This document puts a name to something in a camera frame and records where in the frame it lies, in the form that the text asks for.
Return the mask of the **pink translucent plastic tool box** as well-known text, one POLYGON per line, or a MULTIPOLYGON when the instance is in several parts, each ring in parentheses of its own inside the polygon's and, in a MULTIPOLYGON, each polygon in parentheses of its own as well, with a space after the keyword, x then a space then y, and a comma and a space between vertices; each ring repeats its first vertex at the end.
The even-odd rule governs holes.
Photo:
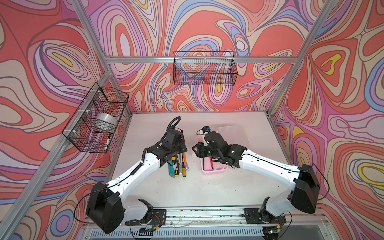
POLYGON ((197 141, 192 150, 201 161, 204 175, 220 174, 228 168, 239 168, 242 154, 247 150, 238 144, 228 144, 220 133, 209 126, 197 131, 197 141))

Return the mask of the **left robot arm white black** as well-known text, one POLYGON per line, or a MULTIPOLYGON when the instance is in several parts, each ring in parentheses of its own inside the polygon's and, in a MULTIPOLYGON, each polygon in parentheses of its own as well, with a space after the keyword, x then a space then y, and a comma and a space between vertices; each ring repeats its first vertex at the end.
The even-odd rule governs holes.
POLYGON ((123 201, 129 193, 151 173, 173 157, 187 152, 183 131, 171 128, 156 144, 143 150, 141 159, 119 177, 107 184, 93 186, 86 207, 86 215, 105 234, 113 232, 123 221, 126 207, 123 201))

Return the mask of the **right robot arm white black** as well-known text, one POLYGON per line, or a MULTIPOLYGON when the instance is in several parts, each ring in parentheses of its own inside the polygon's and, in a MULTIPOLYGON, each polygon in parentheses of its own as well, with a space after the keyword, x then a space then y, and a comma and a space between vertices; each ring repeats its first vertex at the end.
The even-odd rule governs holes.
POLYGON ((193 146, 200 159, 212 158, 223 165, 245 169, 268 177, 286 187, 286 191, 275 197, 266 197, 258 213, 262 217, 277 218, 292 210, 306 214, 316 211, 320 183, 313 167, 283 164, 238 144, 228 144, 220 133, 202 128, 197 135, 203 138, 193 146))

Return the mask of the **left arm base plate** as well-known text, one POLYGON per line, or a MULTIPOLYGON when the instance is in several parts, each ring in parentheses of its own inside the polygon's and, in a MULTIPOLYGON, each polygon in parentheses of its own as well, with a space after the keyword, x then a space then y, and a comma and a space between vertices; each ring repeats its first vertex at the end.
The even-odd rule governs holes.
POLYGON ((161 227, 166 223, 166 216, 166 209, 148 210, 142 219, 126 221, 125 225, 161 227))

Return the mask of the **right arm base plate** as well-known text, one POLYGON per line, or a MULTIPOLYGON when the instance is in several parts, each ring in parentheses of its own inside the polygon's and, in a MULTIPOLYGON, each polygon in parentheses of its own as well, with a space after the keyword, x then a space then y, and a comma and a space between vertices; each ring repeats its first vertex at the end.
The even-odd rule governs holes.
POLYGON ((247 224, 284 225, 287 223, 285 216, 275 217, 267 211, 259 211, 259 208, 244 208, 243 216, 246 218, 247 224))

